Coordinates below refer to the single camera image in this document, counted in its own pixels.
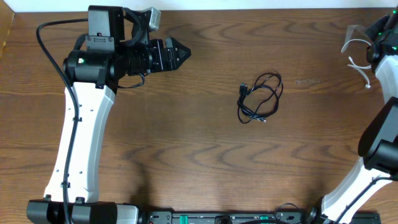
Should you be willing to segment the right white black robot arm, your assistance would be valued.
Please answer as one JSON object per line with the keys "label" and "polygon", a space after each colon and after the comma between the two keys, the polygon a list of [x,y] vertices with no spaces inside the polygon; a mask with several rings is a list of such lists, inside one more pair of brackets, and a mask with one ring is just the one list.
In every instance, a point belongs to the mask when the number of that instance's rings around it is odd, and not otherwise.
{"label": "right white black robot arm", "polygon": [[332,192],[307,215],[307,223],[351,223],[379,189],[397,181],[397,10],[364,31],[369,68],[379,80],[385,105],[364,131],[359,159]]}

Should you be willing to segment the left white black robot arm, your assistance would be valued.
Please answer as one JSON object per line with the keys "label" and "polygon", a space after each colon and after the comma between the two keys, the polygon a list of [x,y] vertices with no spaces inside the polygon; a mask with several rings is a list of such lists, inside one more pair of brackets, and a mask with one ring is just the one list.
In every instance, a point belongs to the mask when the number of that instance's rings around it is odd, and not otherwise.
{"label": "left white black robot arm", "polygon": [[65,119],[57,160],[44,196],[31,200],[33,223],[146,223],[134,205],[99,200],[104,130],[119,81],[126,75],[178,69],[191,51],[174,38],[151,39],[161,13],[150,7],[90,6],[88,32],[56,66],[65,84]]}

